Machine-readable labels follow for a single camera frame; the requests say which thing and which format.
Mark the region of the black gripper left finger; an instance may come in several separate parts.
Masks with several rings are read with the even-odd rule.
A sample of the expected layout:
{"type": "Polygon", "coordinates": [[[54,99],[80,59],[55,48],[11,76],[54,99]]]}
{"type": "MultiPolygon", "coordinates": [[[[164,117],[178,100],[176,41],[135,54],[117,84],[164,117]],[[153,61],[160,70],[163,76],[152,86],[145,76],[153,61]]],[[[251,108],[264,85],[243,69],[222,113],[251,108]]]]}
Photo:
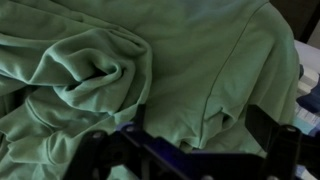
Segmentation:
{"type": "Polygon", "coordinates": [[[200,172],[190,155],[143,130],[145,110],[139,105],[133,120],[111,135],[103,130],[86,133],[63,180],[106,180],[116,166],[138,180],[198,180],[200,172]]]}

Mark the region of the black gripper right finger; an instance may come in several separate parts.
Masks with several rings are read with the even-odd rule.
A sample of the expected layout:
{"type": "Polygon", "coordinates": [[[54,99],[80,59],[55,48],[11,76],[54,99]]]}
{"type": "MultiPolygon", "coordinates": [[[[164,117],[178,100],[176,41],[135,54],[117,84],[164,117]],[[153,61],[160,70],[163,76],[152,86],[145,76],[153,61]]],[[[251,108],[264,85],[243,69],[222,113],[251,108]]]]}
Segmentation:
{"type": "Polygon", "coordinates": [[[319,176],[319,134],[308,136],[293,125],[279,124],[257,105],[248,106],[245,127],[266,157],[213,154],[199,180],[302,180],[296,175],[299,165],[319,176]]]}

